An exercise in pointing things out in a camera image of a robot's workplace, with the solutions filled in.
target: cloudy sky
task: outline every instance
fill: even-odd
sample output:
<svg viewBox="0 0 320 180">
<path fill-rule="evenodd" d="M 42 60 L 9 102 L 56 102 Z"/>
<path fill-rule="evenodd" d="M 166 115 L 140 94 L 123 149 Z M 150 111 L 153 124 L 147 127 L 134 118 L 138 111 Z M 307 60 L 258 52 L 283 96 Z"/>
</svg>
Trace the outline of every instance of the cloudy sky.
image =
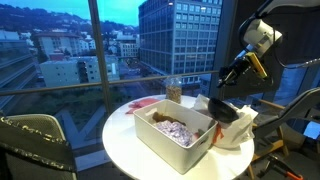
<svg viewBox="0 0 320 180">
<path fill-rule="evenodd" d="M 125 25 L 138 26 L 138 7 L 146 0 L 97 0 L 100 20 L 109 20 Z M 42 8 L 47 11 L 67 12 L 90 19 L 88 0 L 0 0 L 21 8 Z"/>
</svg>

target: chair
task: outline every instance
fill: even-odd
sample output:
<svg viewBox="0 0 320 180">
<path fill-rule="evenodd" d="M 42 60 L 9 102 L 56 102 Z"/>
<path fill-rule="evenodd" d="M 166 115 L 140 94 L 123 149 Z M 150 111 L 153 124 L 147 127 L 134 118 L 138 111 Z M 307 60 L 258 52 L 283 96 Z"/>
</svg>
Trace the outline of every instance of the chair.
<svg viewBox="0 0 320 180">
<path fill-rule="evenodd" d="M 57 119 L 45 114 L 30 114 L 8 116 L 12 121 L 18 121 L 21 125 L 26 125 L 30 128 L 38 129 L 42 133 L 50 134 L 56 138 L 65 140 L 64 133 Z M 30 161 L 23 160 L 11 154 L 6 154 L 8 168 L 12 179 L 64 179 L 74 180 L 76 174 L 69 171 L 60 171 Z"/>
<path fill-rule="evenodd" d="M 276 108 L 280 110 L 276 114 L 258 114 L 254 119 L 254 127 L 252 132 L 255 135 L 255 141 L 258 139 L 263 139 L 273 131 L 277 131 L 279 140 L 271 143 L 271 147 L 266 150 L 256 150 L 252 162 L 271 153 L 279 148 L 282 148 L 285 156 L 288 156 L 289 152 L 283 140 L 283 132 L 281 125 L 285 123 L 290 118 L 298 117 L 301 113 L 307 112 L 309 109 L 313 108 L 320 102 L 320 87 L 313 88 L 303 92 L 300 96 L 295 98 L 286 107 L 259 100 L 259 102 L 266 104 L 269 107 Z M 248 167 L 249 177 L 254 179 L 254 174 L 251 165 Z"/>
</svg>

